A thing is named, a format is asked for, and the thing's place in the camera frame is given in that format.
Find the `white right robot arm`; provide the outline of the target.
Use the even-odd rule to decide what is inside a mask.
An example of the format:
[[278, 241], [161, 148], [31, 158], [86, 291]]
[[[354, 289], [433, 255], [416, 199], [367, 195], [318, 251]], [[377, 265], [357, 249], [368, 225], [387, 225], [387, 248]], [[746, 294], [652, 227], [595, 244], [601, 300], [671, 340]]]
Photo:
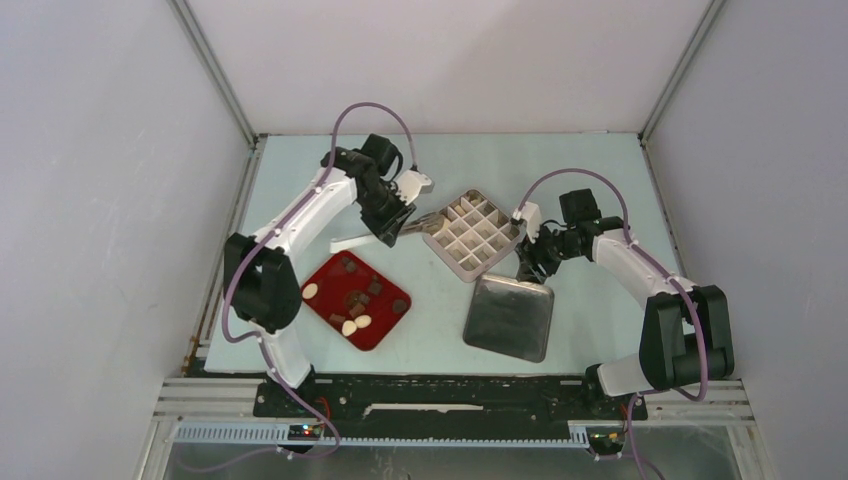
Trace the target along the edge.
[[562, 262], [584, 258], [607, 270], [644, 311], [639, 348], [616, 361], [594, 365], [594, 383], [581, 392], [585, 411], [606, 418], [622, 395], [705, 385], [735, 369], [729, 307], [715, 285], [699, 286], [673, 274], [631, 237], [622, 218], [605, 217], [588, 189], [561, 195], [563, 224], [550, 229], [538, 205], [527, 202], [511, 221], [522, 225], [518, 277], [542, 284]]

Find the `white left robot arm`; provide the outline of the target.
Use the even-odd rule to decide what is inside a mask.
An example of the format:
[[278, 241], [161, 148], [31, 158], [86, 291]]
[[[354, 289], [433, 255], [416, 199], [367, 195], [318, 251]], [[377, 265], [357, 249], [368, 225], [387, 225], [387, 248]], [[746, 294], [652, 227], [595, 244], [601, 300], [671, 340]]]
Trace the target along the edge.
[[277, 217], [250, 235], [232, 234], [224, 246], [223, 323], [234, 313], [247, 325], [230, 343], [255, 339], [269, 377], [281, 384], [278, 404], [304, 416], [316, 403], [304, 382], [313, 370], [298, 338], [295, 319], [302, 304], [296, 260], [343, 210], [358, 205], [360, 218], [376, 239], [393, 247], [414, 213], [416, 199], [432, 191], [433, 180], [417, 166], [394, 177], [389, 168], [402, 155], [387, 138], [371, 134], [355, 149], [333, 145], [315, 178]]

